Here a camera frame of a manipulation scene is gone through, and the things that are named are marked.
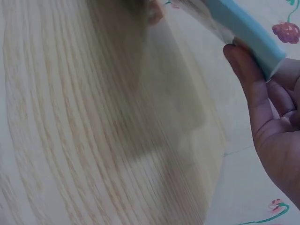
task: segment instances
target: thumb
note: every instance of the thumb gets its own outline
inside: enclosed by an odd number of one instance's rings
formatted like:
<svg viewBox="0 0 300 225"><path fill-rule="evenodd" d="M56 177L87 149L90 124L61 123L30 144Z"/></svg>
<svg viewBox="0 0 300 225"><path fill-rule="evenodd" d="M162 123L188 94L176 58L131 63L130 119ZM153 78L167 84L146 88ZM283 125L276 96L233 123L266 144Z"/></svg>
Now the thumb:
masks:
<svg viewBox="0 0 300 225"><path fill-rule="evenodd" d="M272 77L288 90L294 90L300 83L300 60L286 58L281 62L279 70Z"/></svg>
<svg viewBox="0 0 300 225"><path fill-rule="evenodd" d="M266 82L252 56L238 46L226 45L224 55L232 66L244 90L253 138L266 123L274 119Z"/></svg>

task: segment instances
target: hand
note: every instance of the hand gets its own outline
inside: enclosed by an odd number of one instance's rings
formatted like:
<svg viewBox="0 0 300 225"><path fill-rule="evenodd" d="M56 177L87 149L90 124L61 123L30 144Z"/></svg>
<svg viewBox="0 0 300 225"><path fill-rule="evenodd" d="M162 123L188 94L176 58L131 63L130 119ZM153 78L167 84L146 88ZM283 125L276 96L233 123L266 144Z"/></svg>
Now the hand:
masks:
<svg viewBox="0 0 300 225"><path fill-rule="evenodd" d="M266 83L247 51L226 45L224 55L247 99L257 155L272 181L300 209L300 61L285 59Z"/></svg>

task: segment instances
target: light wooden surface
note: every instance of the light wooden surface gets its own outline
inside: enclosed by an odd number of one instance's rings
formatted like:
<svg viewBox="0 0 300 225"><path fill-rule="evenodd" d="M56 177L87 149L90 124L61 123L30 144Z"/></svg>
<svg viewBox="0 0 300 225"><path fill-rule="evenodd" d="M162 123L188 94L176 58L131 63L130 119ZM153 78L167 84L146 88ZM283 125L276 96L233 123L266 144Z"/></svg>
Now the light wooden surface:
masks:
<svg viewBox="0 0 300 225"><path fill-rule="evenodd" d="M225 144L171 18L0 3L0 224L201 225Z"/></svg>

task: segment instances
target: finger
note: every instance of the finger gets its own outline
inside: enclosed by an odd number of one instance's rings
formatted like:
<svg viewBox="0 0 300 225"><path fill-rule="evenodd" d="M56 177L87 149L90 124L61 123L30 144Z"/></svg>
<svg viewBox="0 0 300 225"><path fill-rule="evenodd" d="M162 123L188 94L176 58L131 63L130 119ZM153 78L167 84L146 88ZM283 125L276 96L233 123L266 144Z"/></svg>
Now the finger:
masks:
<svg viewBox="0 0 300 225"><path fill-rule="evenodd" d="M267 83L267 89L269 98L280 117L296 110L290 95L281 85L276 83L274 80L270 80Z"/></svg>
<svg viewBox="0 0 300 225"><path fill-rule="evenodd" d="M257 132L274 119L265 80L252 57L243 49L226 45L224 55L231 64L244 90L248 102L251 129L255 138Z"/></svg>
<svg viewBox="0 0 300 225"><path fill-rule="evenodd" d="M289 96L291 97L292 102L294 103L295 108L298 108L297 100L295 97L295 93L292 90L286 90Z"/></svg>
<svg viewBox="0 0 300 225"><path fill-rule="evenodd" d="M300 60L284 59L273 80L288 90L294 90L300 77Z"/></svg>

